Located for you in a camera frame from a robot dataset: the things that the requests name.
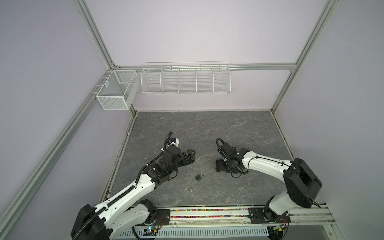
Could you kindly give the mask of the small black padlock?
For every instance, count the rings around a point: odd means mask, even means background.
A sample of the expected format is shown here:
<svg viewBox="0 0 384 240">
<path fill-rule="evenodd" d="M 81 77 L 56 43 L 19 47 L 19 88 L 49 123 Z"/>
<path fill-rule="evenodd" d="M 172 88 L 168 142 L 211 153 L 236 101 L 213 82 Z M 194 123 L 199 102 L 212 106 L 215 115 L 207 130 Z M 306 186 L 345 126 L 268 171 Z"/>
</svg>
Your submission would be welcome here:
<svg viewBox="0 0 384 240">
<path fill-rule="evenodd" d="M 201 181 L 202 180 L 202 178 L 204 177 L 204 174 L 203 173 L 200 173 L 200 174 L 197 174 L 196 176 L 195 176 L 195 179 L 196 179 L 196 181 Z"/>
</svg>

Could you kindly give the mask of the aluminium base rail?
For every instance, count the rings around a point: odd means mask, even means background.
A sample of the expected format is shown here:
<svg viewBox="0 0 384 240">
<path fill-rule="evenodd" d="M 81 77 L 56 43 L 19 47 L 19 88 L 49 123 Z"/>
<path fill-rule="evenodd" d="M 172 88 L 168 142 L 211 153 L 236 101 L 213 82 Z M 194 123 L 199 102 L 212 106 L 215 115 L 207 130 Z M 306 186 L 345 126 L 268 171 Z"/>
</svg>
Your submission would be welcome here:
<svg viewBox="0 0 384 240">
<path fill-rule="evenodd" d="M 334 225 L 336 223 L 327 206 L 310 209 L 294 208 L 282 216 L 268 221 L 260 206 L 219 206 L 219 207 L 147 207 L 139 204 L 123 211 L 117 218 L 107 216 L 107 212 L 86 206 L 88 214 L 104 221 L 107 229 L 114 233 L 135 227 L 140 230 L 166 232 L 172 229 L 192 230 L 235 228 L 270 228 L 274 231 L 286 230 L 293 226 Z"/>
</svg>

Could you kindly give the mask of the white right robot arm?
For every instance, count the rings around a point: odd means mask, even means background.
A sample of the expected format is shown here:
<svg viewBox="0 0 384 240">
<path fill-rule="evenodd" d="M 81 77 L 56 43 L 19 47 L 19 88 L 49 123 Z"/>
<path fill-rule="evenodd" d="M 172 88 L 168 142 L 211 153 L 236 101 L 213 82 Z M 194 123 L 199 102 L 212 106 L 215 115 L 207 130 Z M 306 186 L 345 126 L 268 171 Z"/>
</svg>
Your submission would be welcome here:
<svg viewBox="0 0 384 240">
<path fill-rule="evenodd" d="M 218 153 L 223 157 L 216 160 L 216 172 L 231 174 L 233 178 L 257 171 L 282 181 L 286 188 L 272 196 L 263 208 L 249 210 L 250 219 L 257 223 L 289 222 L 288 211 L 302 207 L 319 207 L 316 197 L 323 184 L 308 164 L 299 158 L 292 161 L 279 160 L 257 154 L 251 150 L 230 146 L 217 138 Z"/>
</svg>

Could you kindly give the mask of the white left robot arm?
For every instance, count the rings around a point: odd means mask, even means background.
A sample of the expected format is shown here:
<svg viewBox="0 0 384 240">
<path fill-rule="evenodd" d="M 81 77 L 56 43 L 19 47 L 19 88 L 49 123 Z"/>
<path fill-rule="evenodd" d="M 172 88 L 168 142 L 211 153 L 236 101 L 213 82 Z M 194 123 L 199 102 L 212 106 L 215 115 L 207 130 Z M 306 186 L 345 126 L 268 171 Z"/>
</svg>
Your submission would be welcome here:
<svg viewBox="0 0 384 240">
<path fill-rule="evenodd" d="M 173 179 L 180 167 L 195 162 L 196 151 L 181 151 L 170 131 L 162 151 L 144 164 L 135 180 L 116 195 L 79 210 L 70 237 L 73 240 L 112 240 L 128 228 L 156 220 L 157 207 L 143 197 Z"/>
</svg>

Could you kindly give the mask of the white mesh box basket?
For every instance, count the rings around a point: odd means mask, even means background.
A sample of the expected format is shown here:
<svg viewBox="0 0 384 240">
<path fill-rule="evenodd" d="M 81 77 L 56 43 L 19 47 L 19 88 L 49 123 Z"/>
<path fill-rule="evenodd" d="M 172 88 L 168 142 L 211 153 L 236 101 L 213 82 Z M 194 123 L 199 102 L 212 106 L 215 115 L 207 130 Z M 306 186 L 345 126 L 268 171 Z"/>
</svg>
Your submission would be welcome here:
<svg viewBox="0 0 384 240">
<path fill-rule="evenodd" d="M 129 111 L 139 86 L 136 71 L 112 70 L 96 97 L 104 110 Z"/>
</svg>

